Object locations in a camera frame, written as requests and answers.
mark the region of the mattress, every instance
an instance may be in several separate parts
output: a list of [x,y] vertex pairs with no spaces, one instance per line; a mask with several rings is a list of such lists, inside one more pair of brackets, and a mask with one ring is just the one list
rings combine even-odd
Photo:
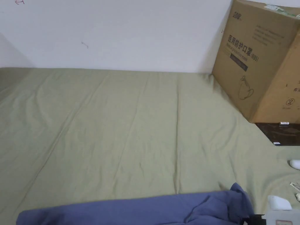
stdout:
[[299,208],[274,146],[210,74],[0,69],[0,221],[27,209],[229,190]]

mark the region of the blue blanket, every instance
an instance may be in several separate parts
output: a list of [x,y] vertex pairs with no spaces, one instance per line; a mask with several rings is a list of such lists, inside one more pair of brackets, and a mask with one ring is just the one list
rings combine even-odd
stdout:
[[237,184],[229,191],[178,194],[144,199],[108,200],[19,214],[17,225],[239,224],[253,215],[247,194]]

